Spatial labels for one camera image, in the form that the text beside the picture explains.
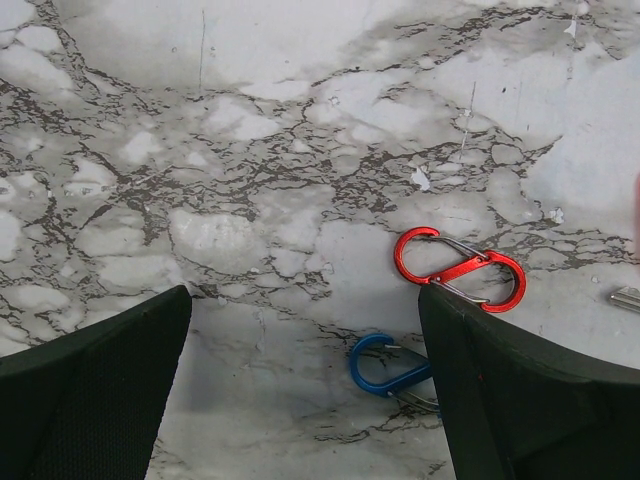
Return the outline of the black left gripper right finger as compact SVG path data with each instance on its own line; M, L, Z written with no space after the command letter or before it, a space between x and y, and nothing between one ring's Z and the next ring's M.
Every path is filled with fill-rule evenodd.
M435 285L418 310L459 479L636 479L639 372Z

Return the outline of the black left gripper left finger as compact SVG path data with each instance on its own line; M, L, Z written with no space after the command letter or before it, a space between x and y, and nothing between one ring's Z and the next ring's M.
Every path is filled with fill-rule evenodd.
M2 478L144 478L191 313L177 286L3 357Z

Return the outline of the blue S carabiner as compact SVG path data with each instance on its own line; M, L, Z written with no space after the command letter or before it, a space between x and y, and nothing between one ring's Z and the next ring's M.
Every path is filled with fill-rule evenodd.
M432 379L429 359L398 344L390 335L361 337L351 349L348 367L353 382L368 394L396 400L421 413L440 414L435 394L425 396L419 388Z

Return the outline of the red S carabiner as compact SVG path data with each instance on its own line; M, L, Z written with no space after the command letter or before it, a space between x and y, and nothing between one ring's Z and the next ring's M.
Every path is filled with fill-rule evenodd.
M425 237L429 241L446 243L459 253L465 254L466 259L438 272L425 276L415 275L406 266L404 261L405 249L415 237ZM393 259L399 274L409 282L417 285L438 285L468 302L478 304L482 310L488 313L505 313L512 310L525 296L527 286L526 275L516 260L497 251L477 250L454 238L442 236L437 229L432 227L414 227L404 232L394 246ZM492 265L505 267L510 271L513 278L511 293L501 302L492 302L490 299L473 297L450 284L450 282L455 279Z

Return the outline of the silver key on solid red tag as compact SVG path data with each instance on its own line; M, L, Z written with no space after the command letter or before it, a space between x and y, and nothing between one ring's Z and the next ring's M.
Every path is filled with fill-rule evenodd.
M633 287L622 287L609 295L612 305L640 313L640 290Z

